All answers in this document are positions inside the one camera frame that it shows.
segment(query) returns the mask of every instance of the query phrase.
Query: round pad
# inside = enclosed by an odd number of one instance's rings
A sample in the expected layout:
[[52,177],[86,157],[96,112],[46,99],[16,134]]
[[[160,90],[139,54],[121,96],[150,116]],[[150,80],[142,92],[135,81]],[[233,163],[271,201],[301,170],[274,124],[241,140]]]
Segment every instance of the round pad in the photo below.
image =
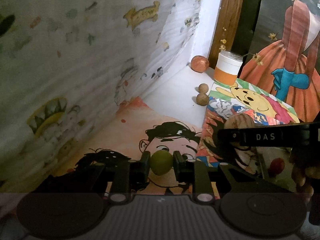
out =
[[30,193],[17,206],[20,223],[44,239],[84,233],[102,213],[103,200],[96,193]]
[[280,237],[302,226],[307,208],[293,193],[227,193],[221,200],[220,212],[240,231]]

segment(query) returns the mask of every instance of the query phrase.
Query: girl in orange dress drawing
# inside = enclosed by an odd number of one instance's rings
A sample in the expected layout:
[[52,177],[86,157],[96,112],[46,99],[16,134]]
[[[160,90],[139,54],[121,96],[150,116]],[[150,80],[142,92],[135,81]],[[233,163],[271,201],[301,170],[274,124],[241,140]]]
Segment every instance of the girl in orange dress drawing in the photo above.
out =
[[320,18],[295,0],[285,13],[282,39],[258,53],[263,65],[250,60],[240,78],[293,106],[304,122],[312,122],[320,111],[320,76],[315,69],[319,32]]

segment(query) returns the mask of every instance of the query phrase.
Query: green ball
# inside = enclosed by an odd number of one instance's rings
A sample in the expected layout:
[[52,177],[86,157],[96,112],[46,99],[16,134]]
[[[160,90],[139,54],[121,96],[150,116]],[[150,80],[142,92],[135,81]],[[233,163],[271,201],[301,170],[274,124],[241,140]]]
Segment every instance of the green ball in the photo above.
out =
[[173,166],[173,156],[165,150],[156,151],[150,159],[150,168],[154,174],[162,176]]

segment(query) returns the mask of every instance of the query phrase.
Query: cartoon hair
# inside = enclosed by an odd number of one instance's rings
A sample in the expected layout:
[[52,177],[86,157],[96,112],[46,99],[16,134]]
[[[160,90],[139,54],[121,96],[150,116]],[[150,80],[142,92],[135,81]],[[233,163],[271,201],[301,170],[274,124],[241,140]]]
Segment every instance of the cartoon hair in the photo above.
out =
[[195,131],[192,131],[182,122],[164,122],[161,125],[155,125],[153,129],[146,130],[148,141],[151,142],[154,138],[186,138],[189,141],[200,143],[200,137]]
[[94,153],[85,154],[77,163],[75,170],[81,170],[91,165],[93,162],[103,163],[107,168],[115,167],[119,162],[130,160],[131,158],[110,149],[97,149]]
[[223,162],[229,163],[234,166],[238,166],[236,162],[237,160],[243,166],[248,166],[240,159],[240,157],[235,151],[235,148],[230,143],[223,143],[220,140],[218,140],[218,130],[223,129],[224,123],[226,122],[224,118],[222,119],[223,119],[223,122],[220,122],[219,120],[215,120],[217,126],[207,123],[213,129],[212,140],[215,146],[207,143],[205,140],[203,140],[203,143],[211,152],[215,153],[217,156],[222,158]]

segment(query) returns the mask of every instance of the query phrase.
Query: wooden post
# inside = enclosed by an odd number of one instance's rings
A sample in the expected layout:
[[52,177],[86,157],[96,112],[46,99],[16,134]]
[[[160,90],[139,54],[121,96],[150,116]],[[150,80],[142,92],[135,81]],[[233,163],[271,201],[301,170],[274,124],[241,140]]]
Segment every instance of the wooden post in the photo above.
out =
[[243,0],[221,0],[217,26],[209,54],[210,67],[215,68],[220,52],[220,46],[231,50],[236,35]]

